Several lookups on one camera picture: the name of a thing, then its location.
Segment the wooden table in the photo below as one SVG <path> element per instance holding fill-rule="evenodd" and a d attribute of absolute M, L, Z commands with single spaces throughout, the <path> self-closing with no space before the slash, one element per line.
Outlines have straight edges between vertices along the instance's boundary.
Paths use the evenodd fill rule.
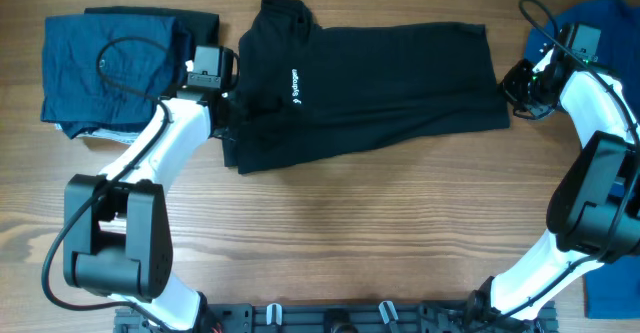
<path fill-rule="evenodd" d="M 327 27 L 484 23 L 498 79 L 522 56 L 530 28 L 518 0 L 304 1 Z M 542 1 L 561 12 L 583 0 Z M 70 141 L 40 122 L 44 18 L 105 5 L 216 12 L 222 43 L 237 49 L 259 3 L 0 0 L 1 331 L 112 329 L 112 311 L 67 312 L 40 289 L 67 181 L 97 173 L 124 149 Z M 578 151 L 570 120 L 559 114 L 248 176 L 224 168 L 220 143 L 212 140 L 168 194 L 174 269 L 214 303 L 461 299 L 538 239 L 549 197 Z M 60 255 L 56 262 L 59 295 L 99 301 L 67 288 Z M 557 297 L 562 332 L 640 330 L 637 321 L 586 320 L 583 300 L 581 280 Z"/>

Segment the wood grain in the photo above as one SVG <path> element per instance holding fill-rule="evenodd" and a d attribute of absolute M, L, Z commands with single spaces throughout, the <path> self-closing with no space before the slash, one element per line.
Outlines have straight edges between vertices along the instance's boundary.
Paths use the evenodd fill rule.
<path fill-rule="evenodd" d="M 484 23 L 498 78 L 521 57 L 529 31 L 517 0 L 304 1 L 324 26 Z M 560 12 L 583 0 L 542 1 Z M 58 309 L 39 287 L 41 262 L 62 224 L 66 182 L 98 172 L 124 149 L 69 141 L 39 121 L 44 18 L 104 5 L 216 12 L 222 43 L 236 49 L 259 2 L 0 0 L 3 332 L 110 332 L 113 319 L 109 311 Z M 248 176 L 224 168 L 219 142 L 210 141 L 168 195 L 174 267 L 218 303 L 463 298 L 536 241 L 549 197 L 578 151 L 562 115 Z M 99 300 L 66 287 L 56 261 L 56 292 L 76 302 Z M 562 332 L 640 330 L 637 321 L 587 321 L 581 281 L 557 302 Z"/>

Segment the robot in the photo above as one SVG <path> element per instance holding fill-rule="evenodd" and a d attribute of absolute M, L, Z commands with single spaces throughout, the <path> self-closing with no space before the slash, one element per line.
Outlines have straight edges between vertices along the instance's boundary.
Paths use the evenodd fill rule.
<path fill-rule="evenodd" d="M 165 195 L 193 152 L 209 138 L 226 134 L 229 122 L 223 111 L 235 104 L 234 53 L 204 46 L 197 48 L 187 84 L 175 97 L 147 97 L 161 109 L 131 147 L 100 174 L 76 175 L 68 183 L 65 225 L 43 267 L 45 295 L 71 310 L 120 307 L 114 333 L 557 332 L 551 299 L 558 292 L 591 270 L 640 253 L 640 142 L 620 81 L 593 62 L 599 29 L 574 23 L 562 30 L 556 26 L 552 36 L 528 15 L 523 7 L 527 2 L 551 15 L 536 0 L 520 2 L 525 18 L 554 45 L 536 65 L 519 62 L 499 90 L 512 104 L 514 116 L 535 120 L 553 111 L 568 114 L 583 149 L 551 197 L 542 237 L 511 269 L 471 292 L 467 301 L 208 305 L 202 293 L 182 283 L 172 272 Z M 129 39 L 144 40 L 112 41 L 97 62 L 111 46 Z M 98 63 L 96 69 L 101 73 Z M 99 222 L 116 218 L 126 220 L 126 234 L 100 229 Z M 77 306 L 53 295 L 49 270 L 63 241 L 67 284 L 113 302 Z"/>

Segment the blue cloth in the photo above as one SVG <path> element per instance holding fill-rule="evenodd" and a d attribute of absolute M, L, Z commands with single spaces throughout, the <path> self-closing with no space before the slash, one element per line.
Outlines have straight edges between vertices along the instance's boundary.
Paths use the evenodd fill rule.
<path fill-rule="evenodd" d="M 555 18 L 560 28 L 564 23 L 582 22 L 602 30 L 597 61 L 618 72 L 624 97 L 637 117 L 640 113 L 640 8 L 631 8 L 623 0 L 591 0 Z M 551 24 L 545 29 L 553 32 Z M 544 43 L 550 44 L 540 32 L 532 30 L 525 58 L 540 61 L 543 55 L 539 50 Z M 588 318 L 640 318 L 639 257 L 623 257 L 589 272 L 585 282 Z"/>
<path fill-rule="evenodd" d="M 48 17 L 42 50 L 44 103 L 40 119 L 59 123 L 73 138 L 107 128 L 141 131 L 155 105 L 108 86 L 96 72 L 100 50 L 111 40 L 136 36 L 170 48 L 167 54 L 140 41 L 108 49 L 100 64 L 116 82 L 158 97 L 173 82 L 182 82 L 191 34 L 174 17 L 132 14 L 87 14 Z"/>

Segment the robotic arm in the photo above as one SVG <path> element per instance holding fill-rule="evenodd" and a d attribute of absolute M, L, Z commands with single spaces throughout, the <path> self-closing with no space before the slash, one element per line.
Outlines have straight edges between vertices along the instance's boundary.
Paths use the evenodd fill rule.
<path fill-rule="evenodd" d="M 583 48 L 576 43 L 584 41 L 579 35 L 593 33 L 580 24 L 562 32 L 560 40 L 576 52 Z M 136 169 L 87 210 L 64 240 L 64 276 L 69 285 L 133 302 L 146 312 L 118 311 L 114 332 L 162 331 L 154 324 L 158 321 L 168 329 L 194 333 L 534 332 L 541 309 L 552 309 L 547 302 L 570 282 L 621 256 L 640 254 L 640 202 L 633 194 L 629 204 L 622 204 L 624 195 L 619 193 L 635 190 L 636 152 L 624 112 L 590 73 L 554 49 L 536 66 L 520 62 L 507 74 L 501 90 L 517 116 L 529 113 L 535 118 L 564 109 L 583 150 L 551 199 L 548 229 L 540 240 L 511 269 L 473 291 L 462 306 L 424 302 L 396 307 L 389 301 L 379 306 L 207 305 L 203 294 L 171 273 L 164 197 L 193 152 L 224 126 L 216 109 L 227 104 L 222 92 L 229 82 L 230 73 L 225 72 L 230 72 L 230 61 L 221 57 L 229 54 L 221 48 L 198 47 L 188 85 L 166 101 L 171 114 L 168 129 Z M 216 62 L 215 67 L 203 69 L 210 62 Z M 621 84 L 610 72 L 601 72 L 624 102 Z M 211 86 L 216 78 L 221 83 Z M 632 129 L 637 129 L 631 117 Z M 163 119 L 158 110 L 138 140 L 101 175 L 75 176 L 65 191 L 65 217 L 115 177 L 146 146 Z M 621 205 L 627 209 L 616 214 Z M 100 221 L 116 218 L 127 220 L 126 234 L 100 230 Z M 594 255 L 599 259 L 589 259 Z"/>

